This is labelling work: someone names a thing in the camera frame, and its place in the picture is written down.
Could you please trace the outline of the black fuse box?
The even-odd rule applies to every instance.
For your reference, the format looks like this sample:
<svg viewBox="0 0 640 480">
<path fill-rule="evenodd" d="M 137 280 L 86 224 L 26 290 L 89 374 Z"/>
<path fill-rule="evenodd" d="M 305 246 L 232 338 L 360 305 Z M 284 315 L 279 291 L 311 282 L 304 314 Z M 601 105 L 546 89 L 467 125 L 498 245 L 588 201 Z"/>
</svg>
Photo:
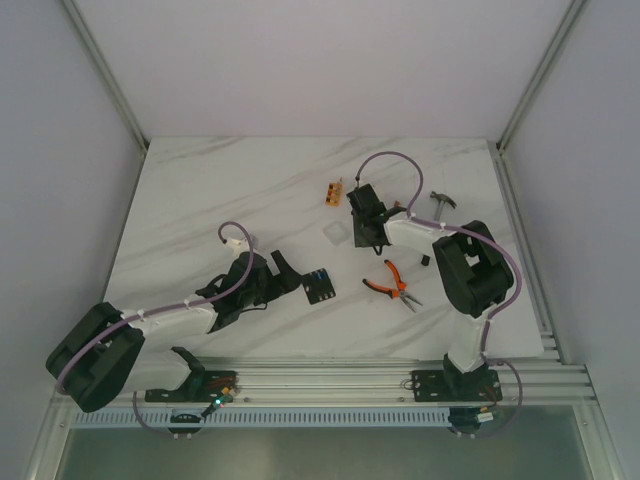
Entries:
<svg viewBox="0 0 640 480">
<path fill-rule="evenodd" d="M 327 270 L 324 268 L 318 270 L 324 270 L 326 272 L 327 277 L 323 281 L 313 281 L 311 279 L 311 273 L 317 270 L 302 276 L 302 287 L 310 305 L 315 305 L 320 302 L 333 299 L 336 296 Z"/>
</svg>

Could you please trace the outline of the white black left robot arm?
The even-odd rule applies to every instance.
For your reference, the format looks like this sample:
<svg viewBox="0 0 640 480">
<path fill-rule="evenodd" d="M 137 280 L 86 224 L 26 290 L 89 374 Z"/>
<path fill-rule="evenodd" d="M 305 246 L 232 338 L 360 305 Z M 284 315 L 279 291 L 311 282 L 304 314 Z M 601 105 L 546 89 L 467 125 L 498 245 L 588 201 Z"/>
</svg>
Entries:
<svg viewBox="0 0 640 480">
<path fill-rule="evenodd" d="M 235 375 L 206 370 L 186 341 L 218 332 L 301 285 L 301 274 L 280 251 L 272 252 L 271 259 L 276 272 L 261 255 L 241 253 L 227 273 L 180 307 L 154 315 L 96 304 L 49 354 L 45 368 L 85 413 L 135 392 L 145 393 L 149 401 L 219 406 Z"/>
</svg>

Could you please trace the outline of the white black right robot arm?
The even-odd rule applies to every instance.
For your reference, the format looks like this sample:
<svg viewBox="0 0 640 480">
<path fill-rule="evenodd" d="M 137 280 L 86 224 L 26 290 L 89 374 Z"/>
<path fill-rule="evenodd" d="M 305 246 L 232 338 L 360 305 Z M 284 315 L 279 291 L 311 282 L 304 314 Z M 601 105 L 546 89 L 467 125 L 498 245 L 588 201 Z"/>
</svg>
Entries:
<svg viewBox="0 0 640 480">
<path fill-rule="evenodd" d="M 488 401 L 502 398 L 497 372 L 490 368 L 487 342 L 493 311 L 522 281 L 486 224 L 463 227 L 402 218 L 403 207 L 386 208 L 369 184 L 347 194 L 354 243 L 380 255 L 386 246 L 415 250 L 436 262 L 445 295 L 456 312 L 451 345 L 442 367 L 411 374 L 417 402 Z"/>
</svg>

